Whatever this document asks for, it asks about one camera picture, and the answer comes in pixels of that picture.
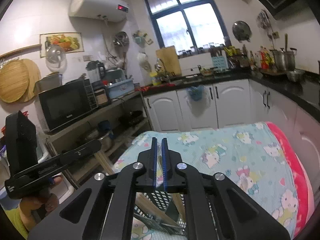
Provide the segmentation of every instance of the framed fruit painting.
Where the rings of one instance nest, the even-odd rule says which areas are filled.
[[[40,57],[45,57],[46,49],[57,44],[66,53],[84,51],[81,33],[44,33],[40,34],[41,51]]]

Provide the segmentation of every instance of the cabinet door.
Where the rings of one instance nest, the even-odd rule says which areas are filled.
[[[268,108],[266,104],[268,89],[250,80],[251,122],[265,122],[268,120]]]
[[[267,104],[267,121],[273,122],[284,132],[287,138],[290,138],[297,114],[296,103],[278,92],[268,89]]]
[[[182,114],[176,91],[146,97],[144,100],[155,131],[184,131]]]
[[[302,162],[310,179],[313,192],[318,191],[320,171],[320,125],[304,110],[298,107],[291,146]]]
[[[250,90],[247,79],[214,85],[219,128],[250,123]]]
[[[205,86],[202,99],[193,101],[187,90],[177,91],[186,131],[218,128],[213,86]]]

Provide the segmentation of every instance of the window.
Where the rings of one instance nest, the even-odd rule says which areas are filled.
[[[161,48],[174,45],[178,52],[211,42],[231,45],[213,0],[145,1]]]

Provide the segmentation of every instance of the wooden cutting board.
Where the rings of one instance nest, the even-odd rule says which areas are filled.
[[[6,103],[17,101],[29,85],[27,66],[20,60],[11,60],[0,70],[0,99]]]
[[[181,74],[180,63],[174,46],[158,49],[156,55],[157,58],[162,59],[168,72],[174,72],[176,75]]]
[[[36,82],[41,79],[41,74],[40,74],[40,71],[38,69],[37,64],[34,63],[32,60],[24,58],[20,61],[22,61],[27,66],[27,69],[29,72],[29,86],[28,86],[26,92],[19,99],[19,101],[20,102],[27,102],[35,96],[33,90],[35,88]]]

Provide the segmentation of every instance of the black microwave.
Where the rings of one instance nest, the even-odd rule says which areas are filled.
[[[35,106],[44,132],[62,130],[98,107],[89,79],[41,92]]]

